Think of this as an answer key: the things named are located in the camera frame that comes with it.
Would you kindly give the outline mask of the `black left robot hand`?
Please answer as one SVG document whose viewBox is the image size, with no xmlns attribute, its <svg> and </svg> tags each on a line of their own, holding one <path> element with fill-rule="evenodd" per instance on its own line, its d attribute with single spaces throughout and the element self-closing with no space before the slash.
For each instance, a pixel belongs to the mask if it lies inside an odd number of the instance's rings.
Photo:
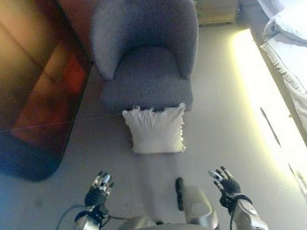
<svg viewBox="0 0 307 230">
<path fill-rule="evenodd" d="M 104 205 L 113 189 L 114 182 L 110 173 L 100 171 L 84 198 L 84 205 L 87 208 L 95 208 Z"/>
</svg>

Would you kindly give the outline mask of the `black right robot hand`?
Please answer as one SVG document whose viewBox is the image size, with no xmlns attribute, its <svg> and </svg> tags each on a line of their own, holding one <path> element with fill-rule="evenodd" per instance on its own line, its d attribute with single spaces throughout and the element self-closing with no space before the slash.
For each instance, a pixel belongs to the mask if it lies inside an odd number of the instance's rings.
<svg viewBox="0 0 307 230">
<path fill-rule="evenodd" d="M 213 183 L 221 193 L 234 195 L 241 192 L 240 185 L 225 167 L 221 166 L 215 170 L 209 170 L 208 174 L 213 178 Z"/>
</svg>

